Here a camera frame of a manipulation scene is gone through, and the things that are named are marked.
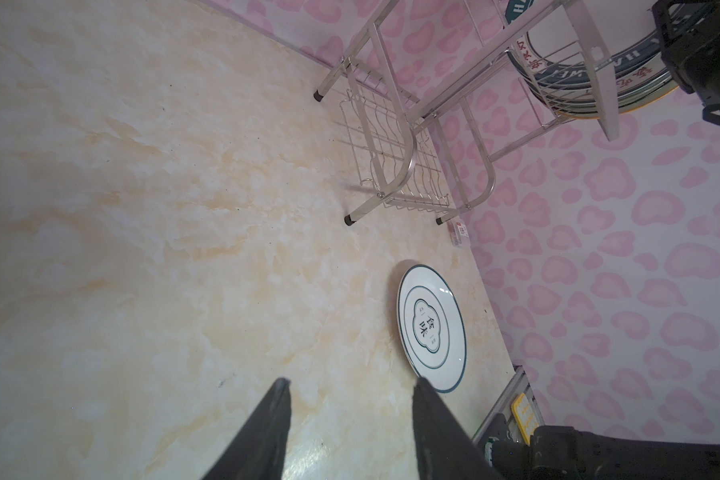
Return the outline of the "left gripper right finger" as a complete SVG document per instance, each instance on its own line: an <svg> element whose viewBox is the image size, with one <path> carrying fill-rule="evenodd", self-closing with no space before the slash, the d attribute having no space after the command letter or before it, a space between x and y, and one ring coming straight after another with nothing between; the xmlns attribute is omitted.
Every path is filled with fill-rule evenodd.
<svg viewBox="0 0 720 480"><path fill-rule="evenodd" d="M424 377L413 390L412 418L420 479L502 479Z"/></svg>

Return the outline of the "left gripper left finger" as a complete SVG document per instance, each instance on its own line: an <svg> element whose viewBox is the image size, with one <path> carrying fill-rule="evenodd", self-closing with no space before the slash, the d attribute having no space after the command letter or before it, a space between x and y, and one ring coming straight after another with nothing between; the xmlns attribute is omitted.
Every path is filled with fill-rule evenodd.
<svg viewBox="0 0 720 480"><path fill-rule="evenodd" d="M276 379L203 479L281 479L292 406L290 381Z"/></svg>

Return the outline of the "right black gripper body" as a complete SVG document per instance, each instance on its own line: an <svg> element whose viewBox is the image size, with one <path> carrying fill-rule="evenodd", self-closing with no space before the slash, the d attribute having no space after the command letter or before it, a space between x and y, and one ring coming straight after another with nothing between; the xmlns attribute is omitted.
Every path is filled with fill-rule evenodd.
<svg viewBox="0 0 720 480"><path fill-rule="evenodd" d="M662 60L679 87L701 99L703 120L720 126L720 1L710 1L712 9L684 33L672 24L675 4L657 1L652 6Z"/></svg>

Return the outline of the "cat and stars plate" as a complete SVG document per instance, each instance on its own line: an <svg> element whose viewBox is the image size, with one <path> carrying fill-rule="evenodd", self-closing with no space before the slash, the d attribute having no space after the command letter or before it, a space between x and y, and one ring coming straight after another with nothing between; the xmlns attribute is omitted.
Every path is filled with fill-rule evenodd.
<svg viewBox="0 0 720 480"><path fill-rule="evenodd" d="M658 87L653 88L649 93L635 95L632 98L625 98L623 95L619 96L619 113L628 113L639 108L645 107L665 96L672 93L678 88L678 84L669 78L666 82L663 82ZM566 117L575 119L599 119L600 113L597 109L591 111L572 112L564 113Z"/></svg>

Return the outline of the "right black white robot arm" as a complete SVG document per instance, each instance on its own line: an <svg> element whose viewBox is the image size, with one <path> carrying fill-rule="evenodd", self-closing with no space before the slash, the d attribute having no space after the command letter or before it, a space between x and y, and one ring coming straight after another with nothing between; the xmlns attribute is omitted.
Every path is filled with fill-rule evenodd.
<svg viewBox="0 0 720 480"><path fill-rule="evenodd" d="M720 479L720 126L665 66L647 1L593 1L613 53L620 134L585 119L592 97L556 10L479 115L502 144L536 119L539 87L574 116L497 161L469 219L511 359L581 477Z"/></svg>

